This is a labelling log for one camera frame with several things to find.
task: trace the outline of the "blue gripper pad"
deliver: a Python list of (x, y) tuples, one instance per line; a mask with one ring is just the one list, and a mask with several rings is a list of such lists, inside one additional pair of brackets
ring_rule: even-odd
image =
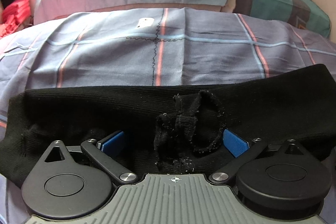
[(249, 149), (249, 144), (246, 141), (227, 129), (223, 133), (223, 143), (235, 158)]
[(97, 147), (110, 157), (116, 157), (126, 146), (127, 136), (123, 131), (114, 132), (102, 139)]

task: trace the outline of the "red towel stack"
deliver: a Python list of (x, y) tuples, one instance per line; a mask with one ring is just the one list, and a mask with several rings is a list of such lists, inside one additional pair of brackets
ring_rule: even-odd
[(2, 21), (0, 25), (0, 38), (14, 33), (28, 17), (31, 16), (29, 0), (15, 0), (2, 12)]

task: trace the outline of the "black robotic device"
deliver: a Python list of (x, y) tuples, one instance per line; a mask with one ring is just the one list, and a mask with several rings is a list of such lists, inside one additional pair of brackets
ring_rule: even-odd
[[(121, 133), (80, 147), (52, 142), (21, 189), (32, 214), (27, 223), (323, 223), (317, 214), (331, 174), (295, 140), (265, 156), (269, 146), (256, 138), (208, 178), (148, 174), (139, 180), (100, 150)], [(69, 151), (94, 167), (76, 163)]]

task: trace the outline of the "blue fabric patch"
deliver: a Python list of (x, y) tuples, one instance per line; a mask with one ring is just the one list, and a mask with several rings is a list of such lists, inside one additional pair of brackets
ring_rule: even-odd
[(249, 148), (247, 142), (227, 129), (225, 129), (223, 133), (223, 143), (235, 158), (243, 154)]
[(116, 157), (126, 146), (126, 135), (122, 131), (101, 145), (101, 151), (110, 157)]

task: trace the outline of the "circular cap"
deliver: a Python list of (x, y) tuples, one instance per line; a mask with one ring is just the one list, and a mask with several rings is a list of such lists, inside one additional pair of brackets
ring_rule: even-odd
[(137, 176), (133, 173), (124, 173), (120, 175), (120, 179), (123, 181), (132, 181), (135, 180)]
[(276, 164), (268, 167), (266, 173), (273, 179), (281, 181), (297, 181), (303, 179), (307, 172), (293, 164)]
[(237, 172), (239, 192), (248, 200), (277, 210), (303, 210), (328, 194), (332, 177), (317, 159), (275, 155), (244, 164)]
[(70, 196), (78, 193), (84, 187), (81, 177), (72, 174), (54, 176), (45, 183), (44, 189), (54, 196)]
[(217, 181), (223, 181), (223, 180), (227, 180), (229, 176), (226, 173), (214, 173), (212, 175), (212, 178)]

